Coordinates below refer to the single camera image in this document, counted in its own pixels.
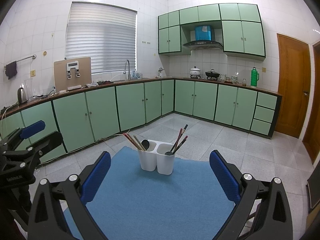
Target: countertop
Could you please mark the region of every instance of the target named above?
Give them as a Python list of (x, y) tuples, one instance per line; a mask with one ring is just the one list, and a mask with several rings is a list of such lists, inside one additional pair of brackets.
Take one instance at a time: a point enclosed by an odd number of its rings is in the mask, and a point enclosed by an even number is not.
[(32, 106), (36, 106), (36, 105), (39, 105), (39, 104), (42, 104), (42, 103), (45, 103), (45, 102), (48, 102), (48, 101), (52, 101), (54, 99), (63, 98), (63, 97), (66, 97), (66, 96), (71, 96), (71, 95), (74, 95), (74, 94), (83, 93), (83, 92), (87, 92), (87, 91), (91, 91), (91, 90), (96, 90), (96, 89), (101, 89), (101, 88), (106, 88), (106, 87), (119, 86), (119, 85), (128, 85), (128, 84), (152, 82), (152, 81), (157, 81), (157, 80), (172, 80), (172, 79), (173, 80), (187, 80), (187, 81), (215, 83), (215, 84), (220, 84), (220, 85), (227, 85), (227, 86), (251, 89), (251, 90), (260, 91), (260, 92), (268, 93), (268, 94), (275, 95), (275, 96), (282, 96), (281, 94), (279, 94), (277, 92), (273, 92), (273, 91), (262, 89), (262, 88), (257, 88), (257, 87), (252, 87), (252, 86), (245, 86), (244, 87), (241, 84), (229, 84), (229, 83), (225, 83), (225, 82), (221, 82), (221, 81), (214, 81), (214, 80), (183, 78), (183, 77), (144, 78), (144, 79), (126, 80), (126, 81), (122, 81), (122, 82), (113, 82), (113, 83), (104, 84), (104, 85), (100, 85), (100, 86), (96, 86), (96, 87), (79, 88), (79, 89), (75, 89), (75, 90), (72, 90), (72, 91), (67, 91), (65, 93), (48, 96), (46, 98), (36, 98), (36, 99), (32, 100), (31, 102), (27, 102), (27, 103), (25, 103), (25, 104), (23, 104), (21, 106), (14, 107), (12, 110), (8, 110), (6, 112), (6, 114), (5, 114), (5, 116), (8, 117), (8, 116), (10, 116), (12, 114), (15, 114), (15, 113), (17, 113), (19, 111), (22, 111), (24, 109), (27, 109), (27, 108), (30, 108)]

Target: white roller blind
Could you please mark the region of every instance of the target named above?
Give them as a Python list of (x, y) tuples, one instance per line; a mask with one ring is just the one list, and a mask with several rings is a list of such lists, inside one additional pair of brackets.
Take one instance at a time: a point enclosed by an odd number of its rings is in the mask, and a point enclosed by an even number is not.
[(92, 74), (119, 71), (124, 62), (136, 66), (134, 11), (94, 3), (72, 3), (66, 58), (91, 57)]

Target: green thermos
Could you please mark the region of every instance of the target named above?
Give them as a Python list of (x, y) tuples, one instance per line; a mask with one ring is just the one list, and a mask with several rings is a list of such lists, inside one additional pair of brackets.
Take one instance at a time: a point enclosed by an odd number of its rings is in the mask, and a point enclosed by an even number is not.
[(251, 86), (256, 87), (259, 80), (259, 73), (255, 67), (251, 70)]

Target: faucet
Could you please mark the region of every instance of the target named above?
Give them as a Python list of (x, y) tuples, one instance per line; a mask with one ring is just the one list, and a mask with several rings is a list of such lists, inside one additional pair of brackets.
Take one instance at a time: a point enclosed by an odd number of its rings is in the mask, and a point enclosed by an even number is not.
[(124, 63), (124, 72), (123, 73), (125, 74), (125, 69), (127, 67), (127, 63), (128, 63), (128, 79), (131, 79), (131, 76), (130, 76), (130, 62), (129, 62), (128, 59)]

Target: dark towel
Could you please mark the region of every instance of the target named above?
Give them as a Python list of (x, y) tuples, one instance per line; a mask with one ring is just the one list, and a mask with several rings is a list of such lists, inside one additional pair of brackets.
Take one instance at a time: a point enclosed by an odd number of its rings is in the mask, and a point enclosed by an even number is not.
[(13, 78), (17, 74), (17, 62), (11, 62), (5, 66), (5, 75), (8, 79)]

